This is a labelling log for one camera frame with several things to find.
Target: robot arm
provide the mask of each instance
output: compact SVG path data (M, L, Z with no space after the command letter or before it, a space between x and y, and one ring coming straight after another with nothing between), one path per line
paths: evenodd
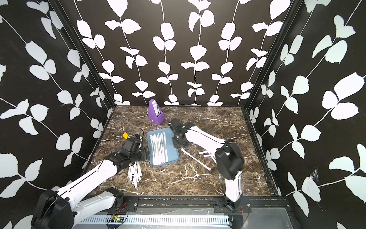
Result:
M215 155L217 169L225 178L227 203L236 208L236 202L242 195L240 178L244 159L235 142L216 138L192 123L181 124L173 119L169 124L174 132L173 144L176 148L195 143Z

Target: black cable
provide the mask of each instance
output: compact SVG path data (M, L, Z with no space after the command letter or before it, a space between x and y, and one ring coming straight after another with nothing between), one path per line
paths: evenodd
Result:
M143 138L144 131L143 131L143 129L141 129L140 127L136 127L136 128L131 129L131 130L130 130L130 132L128 133L128 136L130 136L131 131L133 131L133 130L135 130L135 129L140 129L140 130L142 130L142 138Z

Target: white paper stick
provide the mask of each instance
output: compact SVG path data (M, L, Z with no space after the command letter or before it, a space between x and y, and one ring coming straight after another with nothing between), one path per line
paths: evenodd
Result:
M187 151L185 151L184 149L180 149L183 153L187 154L188 156L190 156L191 158L195 159L198 163L200 163L203 167L205 167L206 169L208 169L209 171L211 171L211 168L209 168L207 165L203 164L202 162L200 162L199 160L197 160L195 157L193 157L192 155L190 155L189 153L187 153Z

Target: black metal frame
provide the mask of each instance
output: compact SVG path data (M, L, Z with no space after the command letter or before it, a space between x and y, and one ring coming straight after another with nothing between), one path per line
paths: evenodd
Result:
M86 51L83 43L81 42L78 34L76 33L74 27L72 26L61 3L59 2L59 0L48 0L48 2L51 4L53 10L56 12L57 16L59 17L62 25L64 26L67 34L69 35L69 37L71 39L71 42L75 45L76 49L79 51L79 53L81 55L81 58L84 60L84 62L88 66L89 71L93 75L93 78L97 82L100 90L104 92L104 95L107 98L108 103L110 104L111 107L113 107L113 106L116 107L112 96L110 95L107 88L105 87L105 84L102 81L102 79L99 77L99 73L98 73L92 59L90 58L88 52Z

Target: vine stem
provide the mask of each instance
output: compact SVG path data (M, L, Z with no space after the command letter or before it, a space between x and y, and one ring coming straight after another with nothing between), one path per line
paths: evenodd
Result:
M334 182L331 182L331 183L326 183L326 184L322 184L322 185L318 185L317 187L323 187L323 186L327 186L327 185L332 185L332 184L335 184L335 183L339 183L341 181L344 181L347 177L350 177L352 175L354 175L358 170L360 170L360 168L356 169L353 173L351 173L350 175L344 177L343 179L340 179L338 181L334 181ZM290 192L289 194L285 195L285 196L289 196L295 192L300 192L300 191L303 191L303 190L296 190L296 191L293 191L293 192Z
M18 176L20 176L21 178L24 178L24 179L27 179L27 178L25 178L24 176L22 176L22 175L20 175L19 173L18 173ZM41 188L41 187L38 187L38 186L35 186L34 184L32 184L31 182L29 182L29 181L26 181L28 184L30 184L31 186L33 186L33 187L35 187L35 188L38 188L38 189L41 189L41 190L45 190L45 191L47 191L47 189L45 189L45 188Z
M6 102L7 104L9 104L9 105L11 105L11 106L13 106L13 107L15 107L15 108L17 108L17 106L15 106L14 104L11 104L11 103L9 103L8 101L6 101L5 99L3 99L3 98L1 98L0 97L0 99L2 100L2 101L4 101L4 102ZM28 116L28 117L31 117L32 119L34 119L34 120L36 120L35 118L33 118L32 116L30 116L30 115L27 115L27 114L25 114L26 116ZM48 126L46 126L42 121L37 121L37 122L39 122L40 124L42 124L44 127L46 127L53 135L55 135L55 137L57 137L57 138L59 138L51 129L49 129L48 128Z

